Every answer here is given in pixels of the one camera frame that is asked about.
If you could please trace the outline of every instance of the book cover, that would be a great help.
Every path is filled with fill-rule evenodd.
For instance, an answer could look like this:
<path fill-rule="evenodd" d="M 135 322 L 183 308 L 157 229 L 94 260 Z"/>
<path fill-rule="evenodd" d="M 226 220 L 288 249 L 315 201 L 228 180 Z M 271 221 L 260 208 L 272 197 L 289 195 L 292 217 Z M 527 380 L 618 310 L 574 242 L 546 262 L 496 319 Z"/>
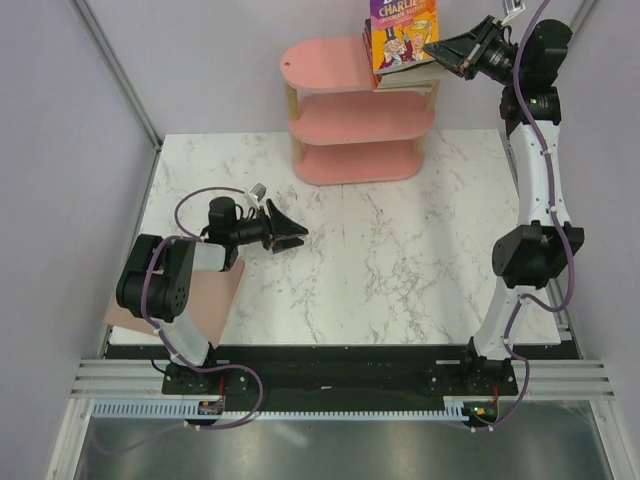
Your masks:
<path fill-rule="evenodd" d="M 375 73 L 433 61 L 422 47 L 439 40 L 435 0 L 370 0 Z"/>

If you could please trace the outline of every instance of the pink shelf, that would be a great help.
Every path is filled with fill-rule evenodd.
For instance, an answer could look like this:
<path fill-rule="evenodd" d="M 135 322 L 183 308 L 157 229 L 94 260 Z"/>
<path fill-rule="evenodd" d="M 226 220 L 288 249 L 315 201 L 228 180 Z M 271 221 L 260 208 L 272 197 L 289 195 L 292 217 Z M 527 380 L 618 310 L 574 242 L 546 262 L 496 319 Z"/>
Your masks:
<path fill-rule="evenodd" d="M 416 140 L 351 145 L 305 145 L 296 174 L 313 185 L 379 182 L 408 178 L 420 170 L 424 156 Z"/>
<path fill-rule="evenodd" d="M 298 43 L 280 59 L 285 81 L 312 93 L 373 90 L 362 36 L 314 38 Z"/>
<path fill-rule="evenodd" d="M 433 125 L 434 114 L 424 105 L 416 92 L 312 95 L 300 100 L 300 116 L 289 129 L 309 145 L 410 140 Z"/>

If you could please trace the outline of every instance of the white marble surface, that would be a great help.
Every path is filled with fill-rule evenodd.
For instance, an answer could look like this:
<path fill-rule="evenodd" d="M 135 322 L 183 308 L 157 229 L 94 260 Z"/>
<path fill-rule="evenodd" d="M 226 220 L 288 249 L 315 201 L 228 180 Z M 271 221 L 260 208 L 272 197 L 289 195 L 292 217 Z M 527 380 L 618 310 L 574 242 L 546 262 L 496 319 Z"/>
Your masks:
<path fill-rule="evenodd" d="M 310 231 L 304 247 L 278 255 L 240 248 L 247 268 L 222 343 L 466 343 L 493 294 L 493 243 L 517 218 L 497 131 L 430 133 L 424 167 L 401 182 L 314 187 L 295 176 L 289 152 L 285 133 L 166 138 L 142 232 L 178 234 L 174 206 L 193 190 L 257 182 Z M 193 231 L 211 198 L 185 205 Z M 530 307 L 522 321 L 517 342 L 559 342 L 551 314 Z M 143 343 L 126 331 L 112 341 L 131 338 Z"/>

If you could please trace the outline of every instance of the pink board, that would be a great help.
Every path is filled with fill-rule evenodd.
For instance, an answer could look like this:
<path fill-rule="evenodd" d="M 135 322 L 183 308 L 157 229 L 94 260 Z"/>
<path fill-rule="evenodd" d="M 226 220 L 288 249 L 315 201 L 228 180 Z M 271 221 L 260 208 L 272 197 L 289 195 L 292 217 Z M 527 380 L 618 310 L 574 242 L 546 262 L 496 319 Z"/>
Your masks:
<path fill-rule="evenodd" d="M 416 92 L 351 92 L 312 95 L 300 100 L 291 133 L 309 145 L 409 140 L 424 135 L 434 113 Z"/>
<path fill-rule="evenodd" d="M 296 174 L 313 185 L 379 182 L 408 178 L 420 170 L 424 156 L 416 140 L 351 145 L 305 145 Z"/>
<path fill-rule="evenodd" d="M 298 43 L 280 59 L 285 81 L 312 93 L 373 90 L 371 67 L 361 36 L 314 38 Z"/>

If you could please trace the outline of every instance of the gray wall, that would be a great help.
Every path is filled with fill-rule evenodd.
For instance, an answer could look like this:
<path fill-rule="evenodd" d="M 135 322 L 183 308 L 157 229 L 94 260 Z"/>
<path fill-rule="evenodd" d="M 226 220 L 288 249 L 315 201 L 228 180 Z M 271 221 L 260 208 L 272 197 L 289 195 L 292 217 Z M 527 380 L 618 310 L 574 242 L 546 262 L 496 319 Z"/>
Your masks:
<path fill-rule="evenodd" d="M 571 305 L 587 353 L 602 358 L 640 447 L 640 4 L 600 2 L 558 82 L 559 161 L 572 221 L 586 229 Z"/>
<path fill-rule="evenodd" d="M 514 24 L 518 39 L 540 0 Z M 368 0 L 90 0 L 162 134 L 286 130 L 280 56 L 318 36 L 358 35 Z M 548 16 L 570 21 L 580 0 L 556 0 Z M 438 0 L 442 37 L 502 17 L 501 0 Z M 500 86 L 450 76 L 439 128 L 495 128 Z"/>
<path fill-rule="evenodd" d="M 66 0 L 0 9 L 0 478 L 44 477 L 151 146 Z"/>

